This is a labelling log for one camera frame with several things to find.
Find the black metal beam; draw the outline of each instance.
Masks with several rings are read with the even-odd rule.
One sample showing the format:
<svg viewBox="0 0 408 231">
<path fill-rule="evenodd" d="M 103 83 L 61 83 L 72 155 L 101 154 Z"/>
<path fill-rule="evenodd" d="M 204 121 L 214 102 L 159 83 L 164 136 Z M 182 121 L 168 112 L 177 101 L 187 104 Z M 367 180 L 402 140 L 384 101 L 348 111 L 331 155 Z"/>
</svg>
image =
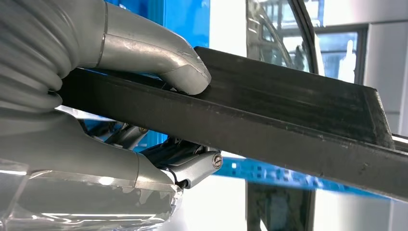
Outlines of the black metal beam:
<svg viewBox="0 0 408 231">
<path fill-rule="evenodd" d="M 197 52 L 213 79 L 194 97 L 136 74 L 79 69 L 59 93 L 66 106 L 408 200 L 408 156 L 391 149 L 374 89 Z"/>
</svg>

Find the metal bracket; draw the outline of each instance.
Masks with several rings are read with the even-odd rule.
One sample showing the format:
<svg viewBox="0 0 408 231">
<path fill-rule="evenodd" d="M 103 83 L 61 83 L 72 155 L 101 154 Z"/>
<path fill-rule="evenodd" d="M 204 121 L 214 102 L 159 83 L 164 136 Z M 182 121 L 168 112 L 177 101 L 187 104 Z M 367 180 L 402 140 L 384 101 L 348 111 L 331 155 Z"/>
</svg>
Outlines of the metal bracket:
<svg viewBox="0 0 408 231">
<path fill-rule="evenodd" d="M 176 182 L 183 184 L 184 188 L 190 189 L 217 172 L 221 166 L 222 156 L 220 152 L 210 151 L 169 164 L 165 166 L 165 169 L 174 175 Z"/>
<path fill-rule="evenodd" d="M 133 150 L 149 130 L 133 125 L 125 125 L 106 140 L 106 143 Z"/>
</svg>

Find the transparent plastic sheet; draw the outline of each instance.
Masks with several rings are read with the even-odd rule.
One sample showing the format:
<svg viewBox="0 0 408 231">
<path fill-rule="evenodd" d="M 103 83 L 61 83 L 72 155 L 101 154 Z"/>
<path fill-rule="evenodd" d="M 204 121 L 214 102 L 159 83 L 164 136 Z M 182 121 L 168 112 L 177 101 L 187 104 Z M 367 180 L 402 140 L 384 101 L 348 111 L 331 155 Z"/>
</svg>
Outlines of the transparent plastic sheet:
<svg viewBox="0 0 408 231">
<path fill-rule="evenodd" d="M 151 230 L 181 202 L 173 184 L 27 170 L 0 159 L 0 231 Z"/>
</svg>

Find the screw head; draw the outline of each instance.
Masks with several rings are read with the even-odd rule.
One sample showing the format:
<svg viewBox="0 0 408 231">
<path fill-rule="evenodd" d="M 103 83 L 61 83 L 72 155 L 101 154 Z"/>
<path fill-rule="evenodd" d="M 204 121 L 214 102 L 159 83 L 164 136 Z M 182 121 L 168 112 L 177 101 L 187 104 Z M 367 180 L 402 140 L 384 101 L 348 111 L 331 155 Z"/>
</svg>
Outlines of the screw head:
<svg viewBox="0 0 408 231">
<path fill-rule="evenodd" d="M 213 167 L 219 169 L 222 166 L 222 156 L 221 154 L 215 154 L 213 157 Z"/>
<path fill-rule="evenodd" d="M 146 133 L 149 130 L 147 128 L 139 127 L 139 131 L 142 132 L 142 133 Z"/>
</svg>

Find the blue panel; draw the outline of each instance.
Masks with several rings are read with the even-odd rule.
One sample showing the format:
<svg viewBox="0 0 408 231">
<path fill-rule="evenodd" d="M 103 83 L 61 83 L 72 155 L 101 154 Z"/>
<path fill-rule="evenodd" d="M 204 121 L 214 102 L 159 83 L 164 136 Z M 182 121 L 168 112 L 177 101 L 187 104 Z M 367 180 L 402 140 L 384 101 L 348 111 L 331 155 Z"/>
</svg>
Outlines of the blue panel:
<svg viewBox="0 0 408 231">
<path fill-rule="evenodd" d="M 209 46 L 210 0 L 166 0 L 164 26 L 193 47 Z"/>
<path fill-rule="evenodd" d="M 164 0 L 105 0 L 158 24 L 164 22 Z"/>
<path fill-rule="evenodd" d="M 242 178 L 260 184 L 279 185 L 300 189 L 324 189 L 342 193 L 384 198 L 336 182 L 284 169 L 252 159 L 224 158 L 224 165 L 216 175 Z"/>
</svg>

